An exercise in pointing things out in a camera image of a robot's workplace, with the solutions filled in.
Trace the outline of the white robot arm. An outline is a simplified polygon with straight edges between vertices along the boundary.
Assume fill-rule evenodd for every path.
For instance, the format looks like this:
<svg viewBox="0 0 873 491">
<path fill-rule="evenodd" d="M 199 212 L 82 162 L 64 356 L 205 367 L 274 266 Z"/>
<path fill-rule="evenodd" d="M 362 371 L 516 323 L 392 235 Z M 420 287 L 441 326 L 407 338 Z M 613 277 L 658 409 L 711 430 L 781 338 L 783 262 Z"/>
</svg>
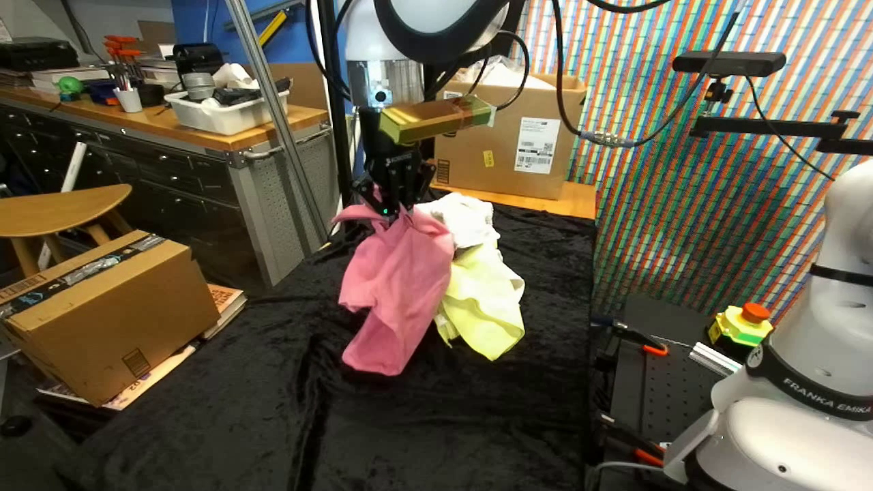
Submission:
<svg viewBox="0 0 873 491">
<path fill-rule="evenodd" d="M 362 0 L 360 59 L 460 68 L 508 2 Z M 858 491 L 873 482 L 873 165 L 834 177 L 798 306 L 708 389 L 660 473 L 696 491 Z"/>
</svg>

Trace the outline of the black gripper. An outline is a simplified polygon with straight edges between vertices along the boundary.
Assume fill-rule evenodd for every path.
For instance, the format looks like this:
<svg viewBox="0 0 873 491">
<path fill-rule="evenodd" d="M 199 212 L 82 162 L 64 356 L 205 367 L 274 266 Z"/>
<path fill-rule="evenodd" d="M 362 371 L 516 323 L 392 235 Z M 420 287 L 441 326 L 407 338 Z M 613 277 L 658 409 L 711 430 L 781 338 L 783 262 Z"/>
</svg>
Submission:
<svg viewBox="0 0 873 491">
<path fill-rule="evenodd" d="M 362 180 L 356 190 L 382 216 L 416 205 L 434 177 L 434 141 L 422 139 L 412 146 L 395 145 L 379 127 L 375 108 L 360 108 Z"/>
</svg>

